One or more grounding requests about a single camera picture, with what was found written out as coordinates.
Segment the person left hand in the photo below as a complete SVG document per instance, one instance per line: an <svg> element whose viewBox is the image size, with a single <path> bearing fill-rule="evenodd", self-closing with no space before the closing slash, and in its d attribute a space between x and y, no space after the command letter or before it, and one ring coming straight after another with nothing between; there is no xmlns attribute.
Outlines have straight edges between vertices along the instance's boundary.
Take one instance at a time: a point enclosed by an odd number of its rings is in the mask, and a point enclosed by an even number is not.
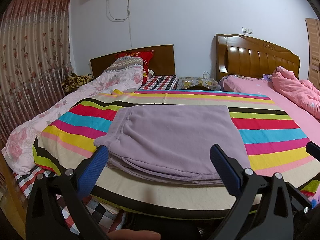
<svg viewBox="0 0 320 240"><path fill-rule="evenodd" d="M134 231L129 229L120 229L108 233L107 236L114 240L160 240L161 235L153 231Z"/></svg>

